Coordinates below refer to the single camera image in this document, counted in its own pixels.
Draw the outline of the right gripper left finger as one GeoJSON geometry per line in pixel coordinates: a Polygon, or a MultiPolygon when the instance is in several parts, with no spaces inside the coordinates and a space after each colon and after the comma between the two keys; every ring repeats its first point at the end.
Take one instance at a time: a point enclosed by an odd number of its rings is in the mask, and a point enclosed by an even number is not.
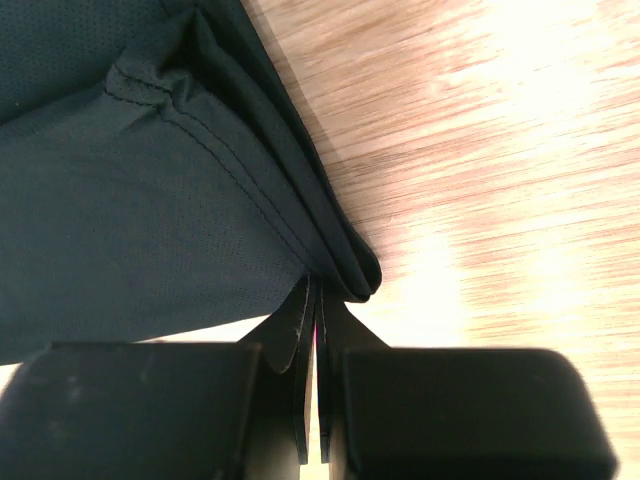
{"type": "Polygon", "coordinates": [[[308,463],[315,306],[316,281],[304,277],[275,312],[238,341],[260,349],[249,465],[308,463]]]}

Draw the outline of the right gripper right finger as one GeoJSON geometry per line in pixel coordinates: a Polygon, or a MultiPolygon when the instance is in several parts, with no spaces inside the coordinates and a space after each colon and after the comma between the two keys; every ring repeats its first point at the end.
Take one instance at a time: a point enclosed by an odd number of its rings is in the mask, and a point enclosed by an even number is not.
{"type": "Polygon", "coordinates": [[[389,345],[349,311],[337,291],[324,284],[319,287],[315,325],[321,461],[329,463],[342,352],[350,348],[388,349],[389,345]]]}

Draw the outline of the black t shirt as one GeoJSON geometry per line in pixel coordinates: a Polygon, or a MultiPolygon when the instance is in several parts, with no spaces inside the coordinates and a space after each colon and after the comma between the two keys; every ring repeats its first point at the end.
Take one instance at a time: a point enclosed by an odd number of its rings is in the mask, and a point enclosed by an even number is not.
{"type": "Polygon", "coordinates": [[[1,360],[364,302],[344,215],[239,1],[1,5],[1,360]]]}

